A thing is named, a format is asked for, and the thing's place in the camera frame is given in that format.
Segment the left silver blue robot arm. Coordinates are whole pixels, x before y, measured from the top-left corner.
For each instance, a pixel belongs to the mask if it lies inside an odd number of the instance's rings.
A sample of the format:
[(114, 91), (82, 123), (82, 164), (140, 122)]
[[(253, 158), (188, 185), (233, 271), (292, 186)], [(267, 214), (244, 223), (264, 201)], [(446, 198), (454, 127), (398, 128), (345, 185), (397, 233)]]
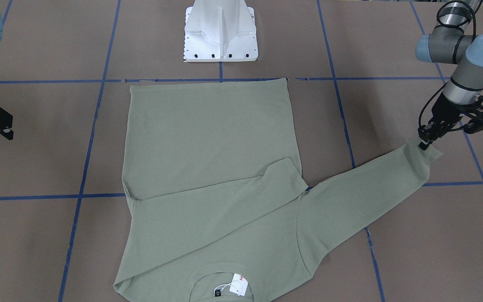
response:
[(417, 43), (418, 60), (456, 69), (418, 115), (419, 148), (427, 150), (454, 131), (483, 131), (483, 34), (477, 34), (479, 0), (451, 0), (436, 14), (437, 25)]

